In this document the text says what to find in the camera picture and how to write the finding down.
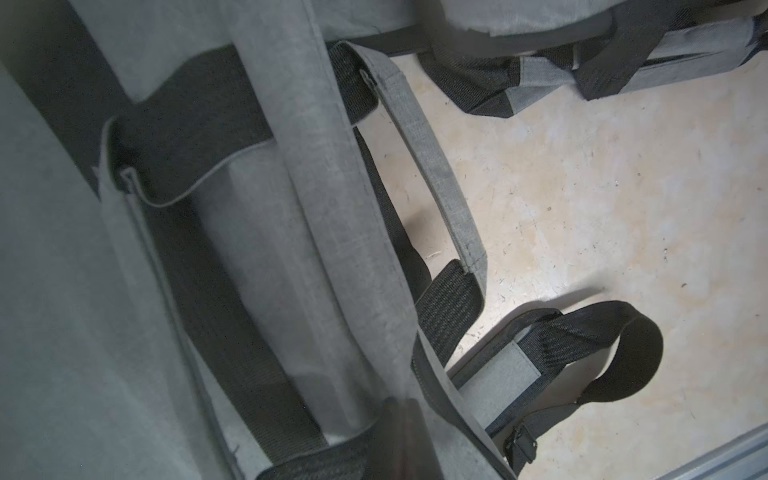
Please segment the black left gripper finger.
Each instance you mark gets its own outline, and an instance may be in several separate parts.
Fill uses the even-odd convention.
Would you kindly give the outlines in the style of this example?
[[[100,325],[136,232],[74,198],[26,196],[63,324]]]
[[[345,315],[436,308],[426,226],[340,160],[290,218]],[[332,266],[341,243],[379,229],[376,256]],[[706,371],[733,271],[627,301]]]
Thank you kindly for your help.
[[[387,399],[370,443],[366,479],[443,479],[420,404],[415,399]]]

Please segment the grey zippered laptop bag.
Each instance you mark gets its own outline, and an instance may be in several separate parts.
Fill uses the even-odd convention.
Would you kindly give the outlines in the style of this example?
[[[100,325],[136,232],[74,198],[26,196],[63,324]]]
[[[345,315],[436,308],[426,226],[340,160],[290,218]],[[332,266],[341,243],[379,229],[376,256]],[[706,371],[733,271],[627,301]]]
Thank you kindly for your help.
[[[366,479],[396,398],[443,479],[514,479],[649,383],[620,301],[446,371],[487,256],[392,61],[417,5],[2,3],[3,478]]]

